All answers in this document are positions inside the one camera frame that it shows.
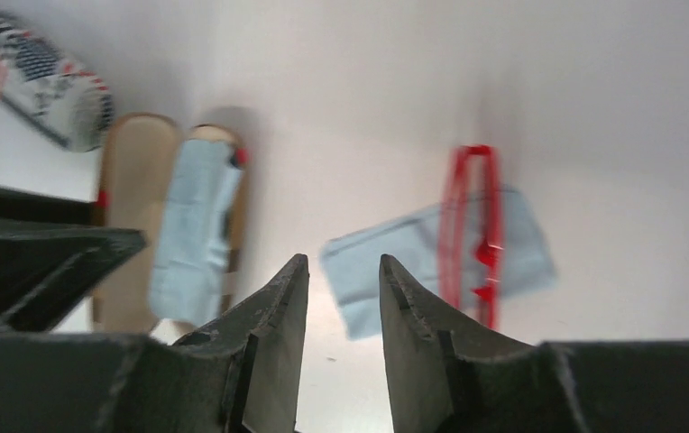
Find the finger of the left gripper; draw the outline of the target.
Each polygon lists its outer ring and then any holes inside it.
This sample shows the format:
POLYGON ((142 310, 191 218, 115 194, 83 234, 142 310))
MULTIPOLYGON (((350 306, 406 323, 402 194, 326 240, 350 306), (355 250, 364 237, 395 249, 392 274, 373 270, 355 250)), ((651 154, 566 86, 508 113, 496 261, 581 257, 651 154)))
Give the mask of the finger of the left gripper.
POLYGON ((0 187, 0 218, 95 226, 95 205, 0 187))
POLYGON ((133 229, 0 218, 0 331, 56 327, 145 245, 133 229))

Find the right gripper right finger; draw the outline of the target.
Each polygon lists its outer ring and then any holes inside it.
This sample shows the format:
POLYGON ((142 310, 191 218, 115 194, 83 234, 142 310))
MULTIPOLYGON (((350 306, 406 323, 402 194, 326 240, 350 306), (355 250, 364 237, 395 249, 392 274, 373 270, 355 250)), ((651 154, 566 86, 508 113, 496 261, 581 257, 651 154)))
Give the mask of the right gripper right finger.
POLYGON ((382 289, 397 432, 689 432, 689 340, 528 345, 407 274, 382 289))

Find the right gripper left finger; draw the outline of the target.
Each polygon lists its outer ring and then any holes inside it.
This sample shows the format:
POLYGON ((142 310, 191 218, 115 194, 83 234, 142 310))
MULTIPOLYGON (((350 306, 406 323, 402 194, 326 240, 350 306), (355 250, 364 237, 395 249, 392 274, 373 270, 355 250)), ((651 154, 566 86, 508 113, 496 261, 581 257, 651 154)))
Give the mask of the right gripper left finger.
POLYGON ((0 432, 291 432, 308 283, 308 258, 296 254, 172 345, 16 332, 0 320, 0 432))

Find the light blue cleaning cloth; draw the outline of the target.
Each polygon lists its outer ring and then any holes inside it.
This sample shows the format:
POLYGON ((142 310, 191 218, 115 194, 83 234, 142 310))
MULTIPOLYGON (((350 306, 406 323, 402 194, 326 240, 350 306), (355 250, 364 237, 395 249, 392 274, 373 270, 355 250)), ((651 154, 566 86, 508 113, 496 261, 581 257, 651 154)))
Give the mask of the light blue cleaning cloth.
POLYGON ((194 327, 217 318, 229 259, 226 219, 242 177, 229 142, 189 139, 181 145, 149 285, 157 318, 194 327))

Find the red sunglasses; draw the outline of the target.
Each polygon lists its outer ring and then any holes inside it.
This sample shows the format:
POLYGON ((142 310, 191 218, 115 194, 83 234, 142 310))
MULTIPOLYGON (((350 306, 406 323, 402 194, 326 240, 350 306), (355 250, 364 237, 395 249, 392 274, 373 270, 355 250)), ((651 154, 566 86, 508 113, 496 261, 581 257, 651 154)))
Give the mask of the red sunglasses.
POLYGON ((459 146, 451 153, 439 210, 439 296, 459 309, 463 294, 472 293, 478 322, 496 328, 503 255, 498 154, 487 144, 459 146))

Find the brown striped glasses case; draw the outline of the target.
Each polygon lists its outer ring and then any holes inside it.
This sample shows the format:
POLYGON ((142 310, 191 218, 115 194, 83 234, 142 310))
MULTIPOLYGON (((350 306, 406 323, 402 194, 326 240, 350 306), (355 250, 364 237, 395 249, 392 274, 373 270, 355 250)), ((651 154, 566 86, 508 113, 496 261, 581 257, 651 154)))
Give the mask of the brown striped glasses case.
MULTIPOLYGON (((143 233, 146 245, 127 263, 112 272, 96 293, 97 322, 106 332, 149 333, 162 321, 151 311, 148 294, 152 267, 161 231, 163 209, 181 145, 189 139, 227 141, 234 147, 243 177, 230 207, 225 234, 229 259, 223 279, 234 271, 234 216, 242 207, 245 166, 248 161, 240 137, 215 124, 202 124, 185 132, 171 119, 152 114, 122 117, 112 128, 106 143, 106 223, 143 233)), ((172 321, 181 325, 189 323, 172 321)))

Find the flag print glasses case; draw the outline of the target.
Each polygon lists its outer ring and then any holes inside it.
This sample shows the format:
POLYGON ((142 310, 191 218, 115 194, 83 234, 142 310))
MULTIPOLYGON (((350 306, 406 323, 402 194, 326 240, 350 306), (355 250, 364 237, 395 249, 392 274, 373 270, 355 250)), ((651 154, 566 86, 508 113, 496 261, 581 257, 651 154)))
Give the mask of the flag print glasses case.
POLYGON ((105 81, 0 8, 0 104, 68 152, 101 147, 115 119, 105 81))

